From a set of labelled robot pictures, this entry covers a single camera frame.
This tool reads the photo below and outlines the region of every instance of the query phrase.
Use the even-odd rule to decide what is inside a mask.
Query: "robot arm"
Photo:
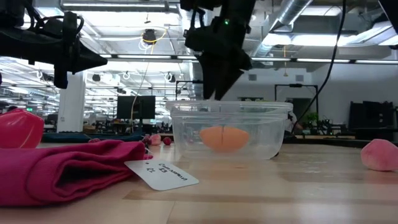
[[[209,99],[215,92],[220,100],[244,73],[251,69],[251,59],[242,50],[244,37],[250,33],[249,22],[256,0],[181,0],[181,8],[193,10],[191,28],[186,31],[185,46],[201,52],[197,56],[203,69],[203,97]],[[204,26],[204,8],[221,6],[220,16],[210,26]],[[195,28],[199,14],[200,28]]]
[[[30,17],[27,30],[20,29],[25,22],[25,9]],[[53,64],[54,85],[65,89],[67,72],[74,74],[108,62],[80,43],[83,24],[83,18],[72,12],[41,18],[32,0],[0,0],[0,55],[23,58],[31,65]]]

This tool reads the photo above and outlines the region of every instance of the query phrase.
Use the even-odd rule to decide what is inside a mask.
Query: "pink sponge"
[[[150,140],[152,141],[153,146],[159,146],[162,144],[162,136],[159,134],[154,134],[150,137]]]
[[[393,143],[375,139],[361,151],[362,163],[377,171],[398,170],[398,147]]]

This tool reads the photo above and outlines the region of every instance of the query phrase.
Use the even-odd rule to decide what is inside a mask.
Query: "orange sponge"
[[[216,126],[200,131],[203,143],[216,152],[236,152],[249,141],[249,133],[233,127]]]

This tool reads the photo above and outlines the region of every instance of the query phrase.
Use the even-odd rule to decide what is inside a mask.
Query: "white column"
[[[86,74],[68,73],[68,88],[60,91],[57,132],[83,131]]]

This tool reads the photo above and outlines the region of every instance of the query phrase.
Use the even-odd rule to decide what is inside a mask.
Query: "black frame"
[[[288,86],[290,88],[302,88],[302,87],[314,87],[315,96],[317,96],[315,100],[315,105],[317,107],[317,114],[319,114],[319,100],[318,100],[318,85],[303,85],[303,84],[276,84],[274,85],[274,94],[275,94],[275,102],[278,100],[277,89],[278,86]]]

